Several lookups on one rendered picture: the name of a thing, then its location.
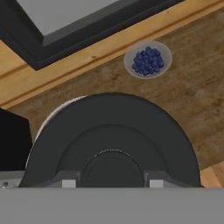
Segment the clear glass bowl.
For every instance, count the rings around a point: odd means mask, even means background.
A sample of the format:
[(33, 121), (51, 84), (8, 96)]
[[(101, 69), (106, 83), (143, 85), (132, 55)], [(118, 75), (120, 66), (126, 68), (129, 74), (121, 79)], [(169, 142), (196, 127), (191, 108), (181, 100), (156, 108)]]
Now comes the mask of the clear glass bowl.
[[(139, 73), (136, 73), (132, 69), (132, 64), (133, 64), (133, 59), (136, 56), (137, 52), (142, 51), (145, 47), (151, 47), (151, 48), (157, 48), (161, 54), (162, 58), (164, 60), (164, 67), (160, 70), (159, 73), (155, 73), (152, 76), (142, 76)], [(156, 78), (162, 74), (164, 74), (171, 66), (172, 64), (172, 52), (171, 50), (161, 42), (155, 41), (155, 40), (148, 40), (148, 41), (141, 41), (138, 42), (137, 44), (133, 45), (124, 55), (123, 57), (123, 64), (125, 69), (134, 77), (137, 77), (139, 79), (152, 79)]]

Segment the white blender jar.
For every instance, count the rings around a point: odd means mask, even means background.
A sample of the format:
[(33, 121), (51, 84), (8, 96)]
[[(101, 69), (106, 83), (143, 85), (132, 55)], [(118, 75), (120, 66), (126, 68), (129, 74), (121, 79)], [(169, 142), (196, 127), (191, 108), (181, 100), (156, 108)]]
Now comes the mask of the white blender jar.
[(36, 141), (38, 140), (39, 138), (39, 135), (41, 134), (42, 130), (44, 129), (44, 127), (61, 111), (63, 110), (65, 107), (69, 106), (70, 104), (74, 103), (74, 102), (77, 102), (78, 100), (82, 99), (82, 98), (85, 98), (87, 97), (87, 95), (83, 95), (83, 96), (78, 96), (78, 97), (74, 97), (73, 99), (69, 100), (69, 101), (66, 101), (64, 103), (62, 103), (61, 105), (59, 105), (53, 112), (51, 112), (48, 117), (42, 122), (39, 130), (38, 130), (38, 133), (37, 135), (35, 136), (35, 139), (34, 139), (34, 142), (33, 142), (33, 145), (31, 147), (31, 151), (28, 155), (28, 158), (26, 160), (26, 163), (25, 163), (25, 169), (27, 168), (27, 165), (28, 165), (28, 162), (29, 162), (29, 159), (30, 159), (30, 156), (32, 154), (32, 149), (34, 147), (34, 144), (36, 143)]

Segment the blueberries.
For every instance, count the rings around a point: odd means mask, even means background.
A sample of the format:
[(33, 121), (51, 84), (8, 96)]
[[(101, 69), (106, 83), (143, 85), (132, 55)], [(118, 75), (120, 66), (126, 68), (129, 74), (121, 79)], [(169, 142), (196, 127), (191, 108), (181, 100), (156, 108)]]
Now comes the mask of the blueberries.
[(133, 59), (132, 69), (142, 76), (158, 74), (165, 66), (161, 52), (157, 48), (145, 47), (137, 52)]

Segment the black appliance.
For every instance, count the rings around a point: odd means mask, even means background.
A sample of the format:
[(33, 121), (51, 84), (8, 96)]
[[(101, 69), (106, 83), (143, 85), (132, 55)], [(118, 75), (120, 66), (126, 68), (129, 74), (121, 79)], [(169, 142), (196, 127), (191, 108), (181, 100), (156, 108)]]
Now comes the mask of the black appliance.
[(31, 148), (29, 121), (0, 108), (0, 189), (18, 187)]

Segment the black round blender lid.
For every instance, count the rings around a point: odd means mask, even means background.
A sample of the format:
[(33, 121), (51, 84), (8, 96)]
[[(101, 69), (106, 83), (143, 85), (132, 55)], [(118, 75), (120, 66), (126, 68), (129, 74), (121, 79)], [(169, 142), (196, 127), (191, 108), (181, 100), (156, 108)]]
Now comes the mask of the black round blender lid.
[(156, 104), (123, 93), (93, 94), (61, 110), (34, 144), (20, 185), (38, 187), (60, 171), (79, 172), (81, 188), (145, 187), (147, 171), (201, 185), (180, 125)]

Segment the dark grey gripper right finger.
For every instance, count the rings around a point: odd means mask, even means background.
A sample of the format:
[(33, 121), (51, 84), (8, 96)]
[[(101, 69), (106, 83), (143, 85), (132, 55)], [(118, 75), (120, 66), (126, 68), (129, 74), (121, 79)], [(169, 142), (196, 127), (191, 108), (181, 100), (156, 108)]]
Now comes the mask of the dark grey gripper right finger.
[(144, 174), (144, 186), (148, 188), (189, 187), (188, 184), (173, 179), (165, 171), (147, 171)]

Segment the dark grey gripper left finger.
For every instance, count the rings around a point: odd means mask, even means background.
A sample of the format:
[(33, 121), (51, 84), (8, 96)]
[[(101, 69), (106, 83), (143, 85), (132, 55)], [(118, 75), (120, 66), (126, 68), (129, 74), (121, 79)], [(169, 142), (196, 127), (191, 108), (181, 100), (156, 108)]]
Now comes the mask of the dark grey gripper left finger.
[(48, 188), (76, 188), (81, 174), (78, 171), (59, 171), (52, 179), (38, 185)]

